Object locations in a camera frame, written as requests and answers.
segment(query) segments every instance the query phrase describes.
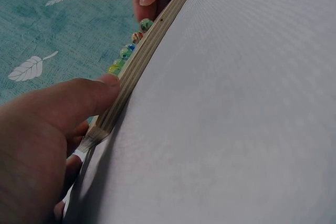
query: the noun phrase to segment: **teal cloth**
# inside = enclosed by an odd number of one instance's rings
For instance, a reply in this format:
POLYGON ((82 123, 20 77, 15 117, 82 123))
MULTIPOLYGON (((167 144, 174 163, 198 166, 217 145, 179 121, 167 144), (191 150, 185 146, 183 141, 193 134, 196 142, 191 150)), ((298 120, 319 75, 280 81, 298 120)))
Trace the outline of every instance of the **teal cloth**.
POLYGON ((131 0, 0 0, 0 104, 107 72, 138 24, 131 0))

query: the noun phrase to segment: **glass bead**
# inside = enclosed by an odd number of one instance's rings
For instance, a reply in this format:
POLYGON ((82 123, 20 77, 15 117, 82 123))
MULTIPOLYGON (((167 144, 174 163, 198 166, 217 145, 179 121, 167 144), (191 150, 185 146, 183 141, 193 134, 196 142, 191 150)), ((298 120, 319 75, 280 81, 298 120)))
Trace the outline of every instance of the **glass bead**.
POLYGON ((143 33, 139 31, 137 33, 132 34, 131 40, 134 44, 138 44, 142 38, 143 33))
POLYGON ((123 59, 117 59, 113 62, 113 65, 116 65, 122 68, 125 65, 125 61, 123 59))
POLYGON ((135 44, 127 44, 120 50, 120 58, 128 60, 135 49, 135 44))
POLYGON ((151 21, 148 18, 145 18, 140 21, 140 30, 143 33, 146 33, 151 28, 152 25, 153 25, 153 21, 151 21))
POLYGON ((108 73, 111 73, 111 74, 115 74, 115 75, 118 75, 121 71, 121 67, 118 66, 118 65, 112 65, 109 70, 108 70, 108 73))

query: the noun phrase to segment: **gray fabric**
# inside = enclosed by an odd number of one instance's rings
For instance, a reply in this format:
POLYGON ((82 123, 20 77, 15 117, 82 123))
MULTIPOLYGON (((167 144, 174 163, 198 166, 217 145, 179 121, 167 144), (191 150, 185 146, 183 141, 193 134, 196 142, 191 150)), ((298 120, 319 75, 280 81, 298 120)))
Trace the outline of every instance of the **gray fabric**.
POLYGON ((188 0, 66 223, 336 223, 335 11, 188 0))

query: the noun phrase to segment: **yellow bead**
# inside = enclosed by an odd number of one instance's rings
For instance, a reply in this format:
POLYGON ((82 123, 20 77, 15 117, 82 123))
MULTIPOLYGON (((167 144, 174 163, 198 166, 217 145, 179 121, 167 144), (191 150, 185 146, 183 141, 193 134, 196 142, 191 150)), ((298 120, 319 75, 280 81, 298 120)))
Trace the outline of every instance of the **yellow bead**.
POLYGON ((109 70, 108 70, 108 73, 111 73, 111 74, 115 74, 115 75, 118 75, 121 71, 121 67, 118 66, 118 65, 112 65, 109 70))

